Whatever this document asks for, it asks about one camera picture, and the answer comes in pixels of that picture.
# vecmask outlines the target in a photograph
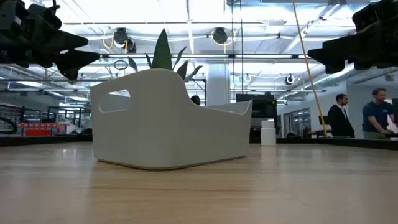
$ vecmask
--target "blue t-shirt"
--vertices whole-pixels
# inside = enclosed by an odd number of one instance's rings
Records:
[[[363,131],[370,132],[378,132],[376,128],[369,122],[368,118],[373,116],[376,118],[376,121],[384,128],[388,127],[388,116],[393,113],[392,104],[384,102],[380,105],[377,105],[373,102],[366,104],[362,109],[363,115]]]

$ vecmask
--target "yellow cable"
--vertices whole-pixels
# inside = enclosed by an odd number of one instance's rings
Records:
[[[102,39],[102,43],[104,44],[104,46],[105,46],[107,49],[111,49],[111,48],[113,47],[114,32],[113,32],[113,34],[112,34],[112,43],[111,43],[111,46],[108,46],[108,45],[105,44],[105,34],[106,34],[106,32],[104,32],[104,38]]]
[[[128,45],[128,41],[127,40],[125,40],[124,41],[124,45],[126,46],[125,48],[124,48],[124,53],[126,54],[127,53],[127,45]]]
[[[297,29],[298,29],[298,35],[300,36],[301,47],[302,47],[302,49],[303,49],[305,64],[306,64],[306,66],[307,66],[308,77],[310,78],[310,82],[311,82],[313,94],[315,95],[315,101],[317,102],[319,114],[320,114],[320,116],[321,116],[321,122],[322,122],[322,126],[323,126],[323,132],[325,133],[325,137],[327,137],[327,136],[328,136],[328,131],[326,130],[325,120],[323,119],[322,109],[321,109],[321,106],[320,106],[320,104],[319,104],[319,99],[318,99],[317,91],[316,91],[315,85],[313,84],[313,81],[312,81],[312,75],[311,75],[311,71],[310,71],[310,66],[308,65],[307,53],[305,52],[304,41],[303,41],[303,37],[302,37],[302,35],[301,35],[300,23],[299,23],[299,19],[297,18],[296,1],[295,1],[295,0],[292,0],[292,4],[293,4],[293,10],[294,10],[294,17],[296,18],[296,24],[297,24]]]

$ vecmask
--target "green leaf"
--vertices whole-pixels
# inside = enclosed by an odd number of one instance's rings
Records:
[[[128,57],[128,58],[129,58],[130,67],[132,67],[132,69],[134,69],[134,71],[138,72],[138,68],[137,68],[136,62],[131,57]]]
[[[186,49],[187,47],[184,47],[181,51],[180,51],[180,53],[178,53],[178,57],[177,57],[177,60],[175,61],[175,64],[174,64],[174,67],[173,67],[173,71],[174,71],[174,69],[175,69],[175,66],[177,65],[177,63],[179,63],[180,62],[180,59],[181,59],[181,56],[182,56],[182,53],[184,53],[184,50]]]
[[[152,63],[150,62],[150,57],[148,56],[147,53],[145,53],[145,57],[147,58],[149,68],[152,68]]]
[[[185,77],[184,78],[184,81],[185,82],[189,82],[189,80],[191,80],[198,72],[199,72],[199,69],[201,69],[203,66],[197,66],[195,69],[194,69],[194,71],[191,73],[191,75],[189,75],[189,76],[187,76],[187,77]]]
[[[167,40],[166,30],[162,33],[156,42],[154,60],[151,68],[163,68],[172,70],[172,54],[170,53],[169,42]]]
[[[177,70],[177,73],[181,76],[182,80],[185,79],[187,75],[188,61],[184,62],[181,67]]]

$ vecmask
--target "man in blue shirt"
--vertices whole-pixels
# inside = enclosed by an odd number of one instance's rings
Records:
[[[385,102],[386,89],[378,88],[373,90],[373,101],[363,107],[363,136],[365,139],[385,139],[386,134],[393,132],[388,130],[388,117],[394,121],[392,104]]]

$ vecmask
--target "man in suit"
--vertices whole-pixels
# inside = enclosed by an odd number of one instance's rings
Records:
[[[348,104],[348,97],[346,94],[339,94],[336,96],[337,104],[329,109],[328,122],[331,126],[331,134],[336,137],[351,137],[355,138],[354,129],[349,122],[348,115],[344,106]]]

